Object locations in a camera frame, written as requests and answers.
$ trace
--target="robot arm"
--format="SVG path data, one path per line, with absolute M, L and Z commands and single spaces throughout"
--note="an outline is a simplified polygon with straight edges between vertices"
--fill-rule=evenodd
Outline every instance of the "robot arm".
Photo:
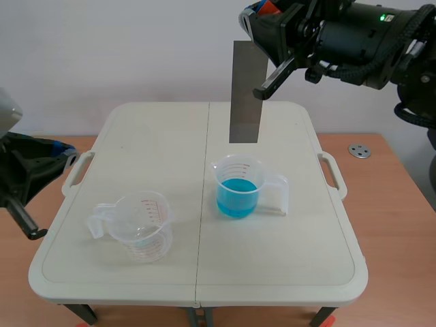
M 28 239 L 46 235 L 25 210 L 45 186 L 77 158 L 74 147 L 9 132 L 22 117 L 16 102 L 0 89 L 0 208 L 6 208 Z
M 277 69 L 259 88 L 269 99 L 292 72 L 382 89 L 398 85 L 396 114 L 436 129 L 436 7 L 396 10 L 354 0 L 263 0 L 239 16 L 241 27 Z

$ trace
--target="metal sheet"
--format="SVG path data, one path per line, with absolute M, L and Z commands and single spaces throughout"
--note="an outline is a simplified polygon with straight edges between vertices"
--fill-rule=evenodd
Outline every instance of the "metal sheet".
M 266 79 L 268 57 L 251 41 L 235 41 L 233 46 L 230 143 L 257 143 L 262 101 L 253 89 Z

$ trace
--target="table handle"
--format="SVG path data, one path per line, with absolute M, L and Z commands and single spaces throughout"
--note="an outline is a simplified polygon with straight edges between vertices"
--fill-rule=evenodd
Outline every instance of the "table handle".
M 94 155 L 95 152 L 88 151 L 80 156 L 79 160 L 74 165 L 72 171 L 70 172 L 67 179 L 65 180 L 64 185 L 62 186 L 62 194 L 64 196 L 67 196 L 70 189 L 76 185 L 79 177 L 82 175 L 83 170 L 86 167 L 86 164 L 88 163 L 88 161 L 94 158 Z
M 338 190 L 339 197 L 342 201 L 344 201 L 345 197 L 347 196 L 348 190 L 336 160 L 330 153 L 327 152 L 319 154 L 319 159 L 327 164 L 328 169 L 330 170 L 330 173 L 333 177 L 334 186 Z

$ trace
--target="plastic measuring cup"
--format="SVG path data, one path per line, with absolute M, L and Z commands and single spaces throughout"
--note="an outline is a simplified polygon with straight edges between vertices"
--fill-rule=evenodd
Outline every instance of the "plastic measuring cup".
M 266 187 L 277 189 L 280 211 L 289 211 L 289 183 L 284 176 L 272 174 L 249 155 L 228 155 L 211 164 L 217 183 L 218 208 L 228 216 L 243 218 L 258 205 L 259 194 Z
M 136 262 L 162 258 L 172 243 L 172 213 L 165 197 L 141 191 L 121 198 L 115 204 L 99 204 L 88 218 L 93 238 L 101 238 L 106 229 Z

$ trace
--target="white wall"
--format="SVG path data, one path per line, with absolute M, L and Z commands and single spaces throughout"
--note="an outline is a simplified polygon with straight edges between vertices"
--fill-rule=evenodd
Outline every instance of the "white wall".
M 359 2 L 415 9 L 428 1 Z M 0 85 L 25 110 L 16 130 L 96 134 L 125 102 L 230 100 L 233 40 L 247 40 L 237 17 L 249 2 L 216 3 L 3 1 Z M 303 74 L 294 74 L 273 99 L 305 106 L 318 131 L 383 133 L 436 207 L 427 178 L 433 151 L 425 129 L 395 117 L 395 88 L 374 91 L 328 79 L 314 86 Z

